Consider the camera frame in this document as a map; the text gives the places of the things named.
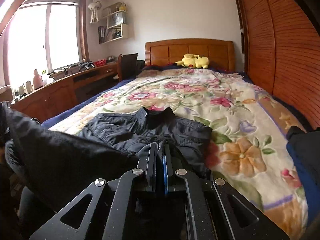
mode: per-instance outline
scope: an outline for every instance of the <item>yellow stuffed toy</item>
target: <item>yellow stuffed toy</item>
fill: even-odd
[[[194,54],[185,54],[181,61],[176,62],[178,66],[190,67],[190,68],[208,68],[209,59],[207,57],[201,57]]]

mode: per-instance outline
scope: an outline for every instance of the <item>wooden wardrobe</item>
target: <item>wooden wardrobe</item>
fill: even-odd
[[[247,73],[320,126],[320,36],[294,0],[238,0]]]

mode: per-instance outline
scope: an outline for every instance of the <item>bed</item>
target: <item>bed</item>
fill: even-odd
[[[232,72],[231,41],[147,42],[145,52],[148,67],[137,78],[78,106],[50,129],[77,134],[98,113],[171,107],[177,116],[212,128],[204,159],[213,175],[228,181],[291,239],[298,239],[307,225],[308,205],[285,139],[292,125],[303,129],[297,118],[238,73],[159,67],[194,53],[209,57],[215,70]]]

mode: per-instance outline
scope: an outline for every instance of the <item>window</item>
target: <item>window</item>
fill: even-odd
[[[16,12],[4,61],[12,88],[32,81],[34,69],[51,73],[87,57],[81,5],[81,0],[27,0]]]

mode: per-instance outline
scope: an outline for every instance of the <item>curtain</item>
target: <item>curtain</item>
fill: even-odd
[[[98,22],[98,10],[102,7],[101,0],[93,0],[93,2],[88,5],[88,7],[92,11],[90,23]]]

